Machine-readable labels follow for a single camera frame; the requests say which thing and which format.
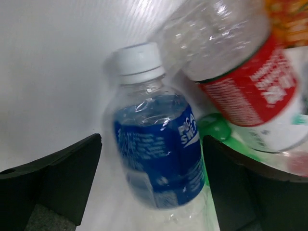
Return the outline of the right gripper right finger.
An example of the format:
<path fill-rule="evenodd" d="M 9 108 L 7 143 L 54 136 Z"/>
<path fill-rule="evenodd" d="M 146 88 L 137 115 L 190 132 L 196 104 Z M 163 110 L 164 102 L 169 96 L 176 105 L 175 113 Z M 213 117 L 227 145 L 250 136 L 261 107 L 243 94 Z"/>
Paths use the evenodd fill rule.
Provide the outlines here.
<path fill-rule="evenodd" d="M 308 179 L 269 167 L 203 137 L 203 154 L 222 231 L 308 229 Z"/>

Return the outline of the blue label white cap bottle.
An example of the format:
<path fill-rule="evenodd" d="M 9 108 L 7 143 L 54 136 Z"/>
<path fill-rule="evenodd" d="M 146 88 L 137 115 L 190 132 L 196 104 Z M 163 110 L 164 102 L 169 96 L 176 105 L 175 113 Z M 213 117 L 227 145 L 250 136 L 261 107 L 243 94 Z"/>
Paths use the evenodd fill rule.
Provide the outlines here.
<path fill-rule="evenodd" d="M 205 208 L 205 165 L 197 121 L 185 97 L 163 83 L 154 42 L 121 48 L 113 57 L 118 86 L 103 125 L 142 211 L 184 224 Z"/>

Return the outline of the orange juice bottle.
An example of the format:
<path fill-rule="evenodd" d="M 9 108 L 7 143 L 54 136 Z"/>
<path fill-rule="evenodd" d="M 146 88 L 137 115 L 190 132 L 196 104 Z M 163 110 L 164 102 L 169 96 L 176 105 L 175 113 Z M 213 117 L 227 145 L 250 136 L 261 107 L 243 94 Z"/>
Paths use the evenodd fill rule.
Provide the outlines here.
<path fill-rule="evenodd" d="M 273 31 L 285 48 L 308 44 L 308 1 L 266 0 Z"/>

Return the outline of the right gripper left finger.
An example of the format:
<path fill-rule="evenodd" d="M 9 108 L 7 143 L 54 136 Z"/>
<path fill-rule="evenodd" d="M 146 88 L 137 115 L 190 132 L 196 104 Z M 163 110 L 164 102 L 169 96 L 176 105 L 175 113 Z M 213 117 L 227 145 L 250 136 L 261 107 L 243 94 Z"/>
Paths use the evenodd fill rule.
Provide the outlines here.
<path fill-rule="evenodd" d="M 102 138 L 77 143 L 0 173 L 2 231 L 74 231 L 82 218 L 101 155 Z"/>

